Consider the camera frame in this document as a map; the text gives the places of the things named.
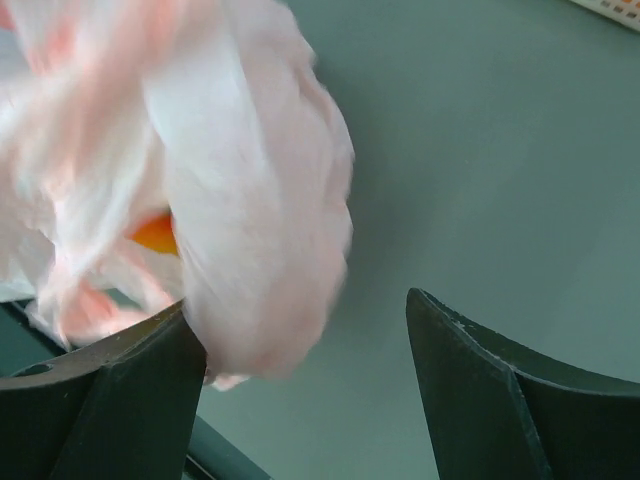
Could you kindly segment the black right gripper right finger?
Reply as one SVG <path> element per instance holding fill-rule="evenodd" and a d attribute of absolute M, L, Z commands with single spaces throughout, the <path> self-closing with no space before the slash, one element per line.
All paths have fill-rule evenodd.
<path fill-rule="evenodd" d="M 406 321 L 440 478 L 638 478 L 638 384 L 538 353 L 417 288 Z"/>

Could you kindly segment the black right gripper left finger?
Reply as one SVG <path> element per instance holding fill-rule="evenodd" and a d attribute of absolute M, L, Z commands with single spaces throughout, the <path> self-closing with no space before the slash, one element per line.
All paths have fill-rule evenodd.
<path fill-rule="evenodd" d="M 181 478 L 204 370 L 176 303 L 2 378 L 2 478 Z"/>

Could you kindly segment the orange yellow fruit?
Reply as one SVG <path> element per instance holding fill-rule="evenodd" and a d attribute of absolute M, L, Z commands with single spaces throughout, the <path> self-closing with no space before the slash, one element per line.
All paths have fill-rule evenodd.
<path fill-rule="evenodd" d="M 131 231 L 128 239 L 154 252 L 178 256 L 172 220 L 170 211 L 159 213 L 141 222 Z"/>

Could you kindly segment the pink plastic bag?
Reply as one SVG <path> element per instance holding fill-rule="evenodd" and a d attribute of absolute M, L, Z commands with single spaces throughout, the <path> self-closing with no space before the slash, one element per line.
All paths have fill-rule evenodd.
<path fill-rule="evenodd" d="M 321 338 L 354 151 L 278 1 L 1 5 L 1 297 L 84 346 L 182 301 L 227 390 Z M 170 211 L 178 256 L 128 239 Z"/>

